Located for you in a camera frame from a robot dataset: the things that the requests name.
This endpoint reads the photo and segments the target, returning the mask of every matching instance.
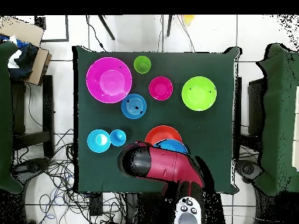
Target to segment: lime green bowl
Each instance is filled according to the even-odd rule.
[[[146,56],[139,56],[134,61],[134,68],[140,74],[145,74],[151,68],[151,60]]]
[[[182,89],[184,104],[194,111],[210,108],[216,100],[216,87],[211,80],[196,76],[188,80]]]

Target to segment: magenta bowl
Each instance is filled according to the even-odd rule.
[[[148,90],[151,96],[156,100],[167,100],[172,94],[173,87],[168,78],[158,76],[151,81]]]
[[[103,103],[122,101],[132,87],[128,66],[112,57],[95,61],[86,74],[86,85],[91,95]]]

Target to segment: green cloth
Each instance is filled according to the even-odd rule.
[[[13,152],[13,112],[12,88],[7,64],[8,59],[17,50],[18,47],[11,42],[0,45],[0,189],[15,194],[21,192],[23,187],[9,172]]]
[[[288,52],[279,44],[272,44],[259,65],[267,77],[260,160],[265,172],[255,183],[267,195],[276,195],[285,190],[299,192],[299,172],[292,167],[299,53]]]
[[[144,141],[158,125],[174,127],[192,156],[199,155],[208,165],[217,192],[235,193],[231,185],[232,106],[234,97],[234,61],[239,48],[221,53],[157,53],[157,52],[90,52],[76,47],[78,53],[78,164],[80,192],[158,192],[164,183],[124,176],[117,167],[117,155],[124,147],[111,147],[103,153],[92,152],[86,143],[89,133],[103,129],[126,132],[128,145]],[[151,60],[151,69],[142,75],[135,71],[137,56]],[[138,93],[147,102],[143,117],[131,120],[121,112],[121,102],[104,104],[97,101],[86,87],[86,73],[99,58],[115,57],[130,69],[133,85],[130,93]],[[153,99],[148,86],[156,76],[165,76],[173,83],[172,96],[165,101]],[[206,111],[192,111],[182,100],[182,87],[194,76],[209,78],[217,88],[217,98]]]

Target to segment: light blue bowl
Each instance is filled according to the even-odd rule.
[[[157,142],[154,147],[166,149],[168,151],[176,151],[184,154],[188,154],[187,148],[181,142],[174,139],[165,139]]]
[[[115,129],[110,134],[110,141],[114,146],[122,146],[126,142],[126,133],[120,129]]]
[[[136,93],[128,94],[121,102],[121,111],[131,120],[141,118],[147,110],[147,102]]]
[[[96,153],[105,152],[109,149],[110,144],[110,136],[103,129],[95,129],[87,137],[88,147]]]

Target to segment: tile floor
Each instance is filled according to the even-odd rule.
[[[30,16],[17,16],[28,22],[34,22]],[[238,46],[242,48],[242,55],[239,59],[239,76],[242,77],[242,129],[247,133],[248,126],[248,95],[247,86],[252,80],[263,77],[262,71],[255,64],[263,59],[265,48],[270,43],[283,43],[292,50],[298,50],[298,33],[291,32],[285,28],[279,16],[265,15],[196,15],[191,25],[187,27],[190,38],[196,51],[207,51],[210,53],[221,53],[228,47]],[[89,23],[95,28],[96,35],[107,51],[163,51],[163,52],[185,52],[190,51],[190,41],[181,27],[177,16],[173,18],[171,35],[166,36],[168,15],[164,15],[164,46],[162,47],[160,15],[120,15],[106,16],[106,23],[110,27],[116,40],[112,41],[97,16],[88,16]],[[298,27],[298,16],[290,18],[289,26],[296,30]],[[48,49],[53,55],[48,75],[53,76],[54,83],[54,119],[55,132],[63,134],[73,128],[73,71],[72,71],[72,50],[75,45],[84,46],[93,51],[102,51],[95,38],[93,30],[86,24],[85,16],[46,16],[46,28],[41,47]],[[32,99],[30,111],[38,123],[42,122],[42,88],[31,85]],[[26,106],[29,104],[29,88],[26,91]],[[25,107],[26,132],[41,130],[29,116],[28,107]],[[70,131],[64,138],[65,143],[72,142],[73,132]],[[42,157],[41,146],[30,147],[25,159]],[[66,159],[65,152],[61,151],[55,156],[56,159]],[[221,194],[224,214],[227,224],[253,224],[255,215],[255,194],[252,185],[245,184],[241,177],[235,175],[235,184],[239,192],[235,195]],[[39,175],[34,178],[28,187],[26,195],[26,212],[28,219],[35,219],[37,222],[44,218],[47,201],[41,202],[43,194],[52,192],[54,186],[50,178]],[[105,193],[106,199],[114,197],[112,193]],[[77,212],[70,210],[65,213],[67,206],[53,206],[48,214],[56,215],[57,218],[45,218],[43,224],[58,224],[57,219],[61,218],[60,224],[89,224],[88,221]]]

